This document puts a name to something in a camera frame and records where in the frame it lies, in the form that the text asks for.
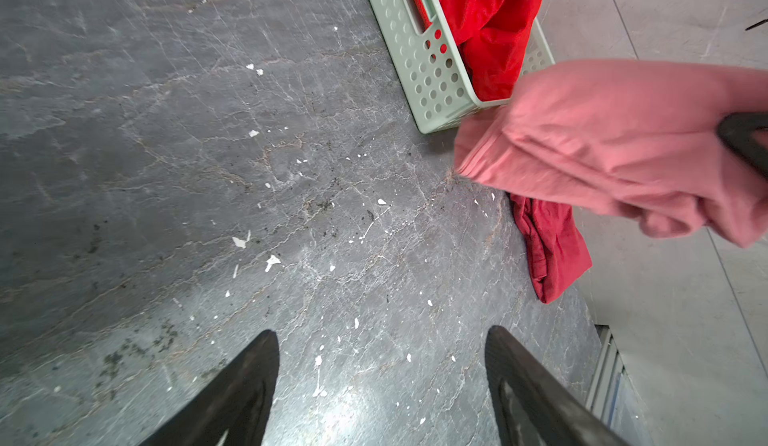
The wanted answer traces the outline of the pink t shirt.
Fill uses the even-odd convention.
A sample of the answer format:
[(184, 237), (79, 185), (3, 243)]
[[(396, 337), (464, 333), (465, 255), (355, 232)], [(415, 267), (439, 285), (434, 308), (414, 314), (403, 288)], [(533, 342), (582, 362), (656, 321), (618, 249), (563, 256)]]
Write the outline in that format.
[(767, 182), (716, 129), (729, 114), (766, 108), (764, 70), (562, 62), (467, 116), (454, 166), (509, 193), (632, 219), (650, 237), (709, 227), (747, 247), (766, 234)]

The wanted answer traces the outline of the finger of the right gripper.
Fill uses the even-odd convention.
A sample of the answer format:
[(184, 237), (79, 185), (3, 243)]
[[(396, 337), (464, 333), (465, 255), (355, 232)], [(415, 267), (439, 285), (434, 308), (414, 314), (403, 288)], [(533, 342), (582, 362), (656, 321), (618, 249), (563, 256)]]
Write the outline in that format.
[(766, 178), (767, 144), (758, 138), (763, 130), (767, 130), (766, 112), (735, 112), (720, 121), (716, 133), (724, 146)]

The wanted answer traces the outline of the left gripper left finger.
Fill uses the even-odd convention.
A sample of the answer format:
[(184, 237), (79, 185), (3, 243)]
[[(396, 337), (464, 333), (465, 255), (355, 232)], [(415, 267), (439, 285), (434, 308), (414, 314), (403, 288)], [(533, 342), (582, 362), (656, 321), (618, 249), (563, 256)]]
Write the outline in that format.
[(144, 445), (260, 445), (280, 366), (277, 334), (262, 331)]

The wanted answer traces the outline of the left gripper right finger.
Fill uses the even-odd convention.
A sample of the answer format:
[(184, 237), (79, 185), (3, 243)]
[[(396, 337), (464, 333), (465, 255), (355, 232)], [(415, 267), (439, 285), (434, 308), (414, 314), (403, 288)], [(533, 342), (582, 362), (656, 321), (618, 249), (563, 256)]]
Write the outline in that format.
[(485, 367), (502, 445), (624, 445), (504, 327), (492, 326)]

